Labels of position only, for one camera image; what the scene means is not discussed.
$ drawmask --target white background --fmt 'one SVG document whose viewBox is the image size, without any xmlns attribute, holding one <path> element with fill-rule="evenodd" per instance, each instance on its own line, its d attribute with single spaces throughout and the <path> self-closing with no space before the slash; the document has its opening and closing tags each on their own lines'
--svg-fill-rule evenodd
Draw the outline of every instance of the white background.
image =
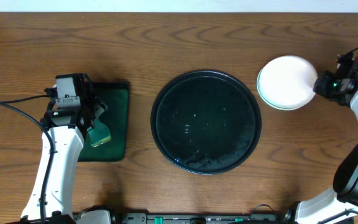
<svg viewBox="0 0 358 224">
<path fill-rule="evenodd" d="M 358 12 L 358 0 L 0 0 L 0 12 Z"/>
</svg>

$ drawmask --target dark green rectangular tray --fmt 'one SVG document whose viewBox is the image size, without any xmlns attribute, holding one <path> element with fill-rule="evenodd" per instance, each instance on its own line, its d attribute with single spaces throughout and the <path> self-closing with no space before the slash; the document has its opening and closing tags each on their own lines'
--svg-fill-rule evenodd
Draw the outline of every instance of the dark green rectangular tray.
<svg viewBox="0 0 358 224">
<path fill-rule="evenodd" d="M 129 88 L 126 83 L 94 83 L 94 92 L 108 107 L 99 117 L 110 129 L 111 140 L 92 147 L 89 134 L 78 162 L 115 162 L 124 158 L 127 133 Z"/>
</svg>

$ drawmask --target black round tray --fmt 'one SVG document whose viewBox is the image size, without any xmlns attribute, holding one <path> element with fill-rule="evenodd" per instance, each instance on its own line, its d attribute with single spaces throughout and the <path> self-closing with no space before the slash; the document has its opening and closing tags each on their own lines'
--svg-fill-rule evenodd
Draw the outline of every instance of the black round tray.
<svg viewBox="0 0 358 224">
<path fill-rule="evenodd" d="M 198 70 L 170 81 L 155 99 L 151 128 L 161 153 L 196 174 L 218 174 L 255 149 L 262 122 L 258 104 L 238 79 Z"/>
</svg>

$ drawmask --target wooden table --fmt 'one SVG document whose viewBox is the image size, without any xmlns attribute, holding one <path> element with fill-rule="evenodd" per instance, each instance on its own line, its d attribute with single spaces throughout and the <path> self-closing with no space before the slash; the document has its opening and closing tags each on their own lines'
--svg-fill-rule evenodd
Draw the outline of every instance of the wooden table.
<svg viewBox="0 0 358 224">
<path fill-rule="evenodd" d="M 356 46 L 358 14 L 0 13 L 0 100 L 42 94 L 65 73 L 131 83 L 126 156 L 78 164 L 74 211 L 107 204 L 152 213 L 247 213 L 260 203 L 285 211 L 332 186 L 358 141 L 358 125 L 349 108 L 319 96 L 295 111 L 269 107 L 257 93 L 257 74 L 281 55 L 333 71 L 336 55 Z M 162 87 L 201 68 L 244 82 L 262 114 L 254 153 L 237 169 L 212 176 L 172 165 L 150 131 Z M 46 104 L 16 106 L 39 119 Z M 40 154 L 38 127 L 0 107 L 0 223 L 20 218 Z"/>
</svg>

